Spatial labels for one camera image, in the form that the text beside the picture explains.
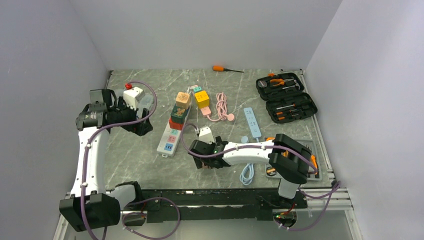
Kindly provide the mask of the grey tool tray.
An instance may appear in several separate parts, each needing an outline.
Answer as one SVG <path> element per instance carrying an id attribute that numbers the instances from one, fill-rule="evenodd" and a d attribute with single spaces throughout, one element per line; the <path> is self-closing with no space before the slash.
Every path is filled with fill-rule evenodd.
<path id="1" fill-rule="evenodd" d="M 311 162 L 314 164 L 314 166 L 317 169 L 317 172 L 314 175 L 309 174 L 307 179 L 309 181 L 321 181 L 322 180 L 322 174 L 320 171 L 320 161 L 318 158 L 318 150 L 316 148 L 316 144 L 312 139 L 296 139 L 297 142 L 299 142 L 300 144 L 302 144 L 303 146 L 307 147 L 311 153 Z M 272 179 L 281 179 L 282 176 L 277 173 L 277 171 L 271 166 L 271 165 L 266 165 L 265 166 L 265 172 L 264 172 L 265 176 L 268 178 L 272 178 Z"/>

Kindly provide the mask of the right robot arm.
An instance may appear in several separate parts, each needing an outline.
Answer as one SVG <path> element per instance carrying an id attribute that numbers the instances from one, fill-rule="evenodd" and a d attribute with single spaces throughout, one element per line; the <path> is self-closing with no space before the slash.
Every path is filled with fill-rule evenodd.
<path id="1" fill-rule="evenodd" d="M 223 141 L 219 136 L 214 143 L 195 139 L 187 152 L 199 169 L 202 166 L 220 169 L 239 164 L 272 166 L 281 176 L 275 200 L 282 208 L 295 201 L 298 188 L 307 183 L 308 175 L 317 172 L 312 151 L 282 133 L 272 140 L 256 143 Z"/>

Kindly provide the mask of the white power strip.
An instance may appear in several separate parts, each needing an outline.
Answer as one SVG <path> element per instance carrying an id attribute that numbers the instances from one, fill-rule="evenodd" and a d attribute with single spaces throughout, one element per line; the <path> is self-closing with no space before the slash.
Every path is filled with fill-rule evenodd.
<path id="1" fill-rule="evenodd" d="M 191 105 L 189 107 L 183 126 L 185 125 L 188 119 L 190 110 L 191 110 Z M 181 133 L 182 133 L 182 130 L 171 129 L 169 126 L 169 121 L 168 121 L 165 127 L 165 130 L 161 136 L 160 142 L 157 146 L 157 149 L 156 149 L 157 153 L 164 158 L 173 157 L 175 155 L 177 146 L 181 139 Z"/>

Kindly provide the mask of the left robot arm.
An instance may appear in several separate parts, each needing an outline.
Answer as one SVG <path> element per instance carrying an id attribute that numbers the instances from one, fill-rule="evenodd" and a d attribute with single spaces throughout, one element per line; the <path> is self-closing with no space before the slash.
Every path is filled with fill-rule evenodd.
<path id="1" fill-rule="evenodd" d="M 75 120 L 79 137 L 77 173 L 69 198 L 59 202 L 59 212 L 76 232 L 117 225 L 121 211 L 128 207 L 139 209 L 144 203 L 141 186 L 137 181 L 116 185 L 107 191 L 104 181 L 104 163 L 107 143 L 111 134 L 105 127 L 121 127 L 143 136 L 153 130 L 147 116 L 149 108 L 142 108 L 145 92 L 139 87 L 122 90 L 116 95 L 111 89 L 89 92 L 90 102 Z"/>

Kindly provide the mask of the black tool case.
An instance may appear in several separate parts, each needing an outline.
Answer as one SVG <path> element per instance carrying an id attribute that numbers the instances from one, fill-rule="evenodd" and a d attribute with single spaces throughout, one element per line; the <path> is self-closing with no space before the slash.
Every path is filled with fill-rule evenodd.
<path id="1" fill-rule="evenodd" d="M 318 108 L 304 92 L 301 79 L 292 72 L 269 73 L 259 78 L 255 87 L 271 120 L 277 124 L 291 123 L 312 117 Z"/>

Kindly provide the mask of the pink power strip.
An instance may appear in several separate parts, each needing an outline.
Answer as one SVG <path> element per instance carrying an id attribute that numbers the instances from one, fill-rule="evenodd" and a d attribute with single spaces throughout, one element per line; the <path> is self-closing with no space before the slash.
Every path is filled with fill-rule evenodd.
<path id="1" fill-rule="evenodd" d="M 195 104 L 200 110 L 201 114 L 204 117 L 207 117 L 211 114 L 210 109 L 210 97 L 208 93 L 198 85 L 193 85 L 189 88 L 190 92 L 193 95 Z"/>

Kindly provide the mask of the blue power strip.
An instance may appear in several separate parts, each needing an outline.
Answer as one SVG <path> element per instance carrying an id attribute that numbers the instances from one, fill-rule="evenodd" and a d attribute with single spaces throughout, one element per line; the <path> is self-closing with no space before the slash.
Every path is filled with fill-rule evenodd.
<path id="1" fill-rule="evenodd" d="M 262 136 L 262 133 L 259 128 L 259 124 L 257 122 L 253 109 L 251 107 L 246 107 L 243 109 L 243 112 L 252 137 L 258 141 L 259 138 Z"/>

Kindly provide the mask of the clear screw box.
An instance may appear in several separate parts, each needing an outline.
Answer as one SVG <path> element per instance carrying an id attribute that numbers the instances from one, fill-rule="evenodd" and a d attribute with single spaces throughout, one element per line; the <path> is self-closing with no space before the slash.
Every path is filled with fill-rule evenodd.
<path id="1" fill-rule="evenodd" d="M 153 105 L 154 105 L 153 95 L 151 93 L 146 93 L 145 96 L 138 102 L 137 117 L 141 119 L 143 117 L 143 110 L 147 109 L 150 112 Z"/>

